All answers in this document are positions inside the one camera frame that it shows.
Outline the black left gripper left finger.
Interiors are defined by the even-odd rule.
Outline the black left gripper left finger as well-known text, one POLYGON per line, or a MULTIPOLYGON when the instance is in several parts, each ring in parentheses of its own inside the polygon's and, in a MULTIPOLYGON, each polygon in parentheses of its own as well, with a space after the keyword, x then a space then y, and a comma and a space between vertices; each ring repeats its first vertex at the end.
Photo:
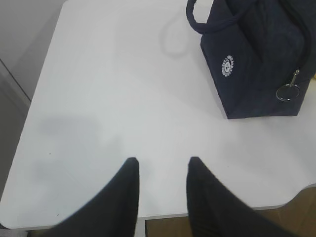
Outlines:
POLYGON ((139 162, 128 158, 110 182, 42 237, 133 237, 140 193, 139 162))

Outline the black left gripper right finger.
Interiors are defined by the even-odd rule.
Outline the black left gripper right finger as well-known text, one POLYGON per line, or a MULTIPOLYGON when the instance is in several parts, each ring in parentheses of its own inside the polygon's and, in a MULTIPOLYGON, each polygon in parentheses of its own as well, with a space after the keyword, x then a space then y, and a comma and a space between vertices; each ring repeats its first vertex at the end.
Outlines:
POLYGON ((187 209, 195 237, 292 237, 231 193, 198 157, 187 174, 187 209))

